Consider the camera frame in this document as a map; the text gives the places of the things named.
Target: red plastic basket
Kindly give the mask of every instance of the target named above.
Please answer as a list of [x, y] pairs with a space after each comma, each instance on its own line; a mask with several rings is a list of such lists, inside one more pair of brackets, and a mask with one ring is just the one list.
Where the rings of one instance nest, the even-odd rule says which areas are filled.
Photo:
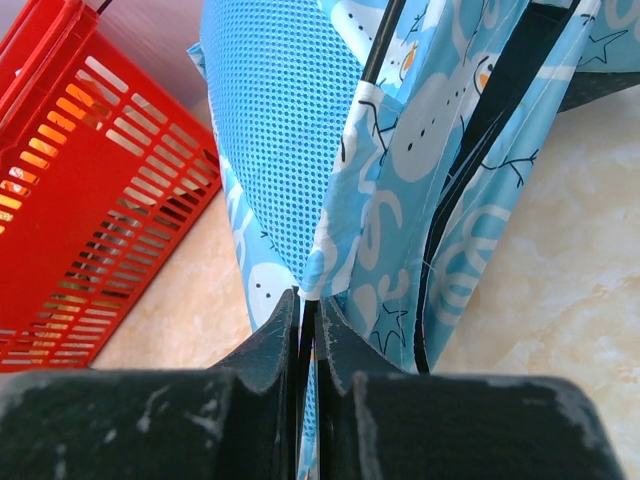
[[0, 372], [87, 366], [220, 189], [213, 136], [31, 0], [0, 44]]

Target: blue mesh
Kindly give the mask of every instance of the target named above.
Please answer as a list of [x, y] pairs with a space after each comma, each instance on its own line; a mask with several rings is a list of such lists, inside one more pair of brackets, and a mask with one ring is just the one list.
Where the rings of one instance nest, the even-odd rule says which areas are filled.
[[201, 45], [219, 147], [299, 281], [362, 67], [315, 0], [208, 0]]

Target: marble surface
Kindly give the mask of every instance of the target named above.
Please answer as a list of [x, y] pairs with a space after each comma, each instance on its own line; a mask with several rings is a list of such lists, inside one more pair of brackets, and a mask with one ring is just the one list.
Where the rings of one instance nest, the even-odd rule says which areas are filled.
[[[94, 366], [205, 367], [250, 333], [223, 203]], [[574, 381], [640, 478], [640, 87], [558, 116], [436, 372]]]

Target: red basket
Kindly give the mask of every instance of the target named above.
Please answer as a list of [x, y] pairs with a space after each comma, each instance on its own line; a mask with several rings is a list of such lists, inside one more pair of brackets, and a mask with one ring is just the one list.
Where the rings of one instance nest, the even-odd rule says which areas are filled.
[[0, 44], [0, 372], [87, 366], [221, 182], [211, 133], [31, 0]]

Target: snowman print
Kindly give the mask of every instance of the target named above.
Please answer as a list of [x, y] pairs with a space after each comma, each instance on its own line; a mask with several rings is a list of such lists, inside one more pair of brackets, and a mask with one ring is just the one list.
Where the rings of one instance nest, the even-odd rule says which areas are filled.
[[[352, 0], [338, 2], [331, 10], [331, 23], [364, 65], [373, 45], [384, 10], [360, 5]], [[417, 42], [407, 42], [394, 35], [378, 76], [378, 85], [399, 87], [415, 59]]]
[[403, 112], [393, 141], [391, 160], [397, 175], [417, 182], [438, 164], [449, 133], [462, 127], [478, 104], [497, 56], [476, 53], [458, 63], [450, 76], [432, 74]]
[[291, 272], [278, 263], [263, 262], [251, 268], [247, 296], [254, 330], [269, 320], [284, 291], [295, 284]]

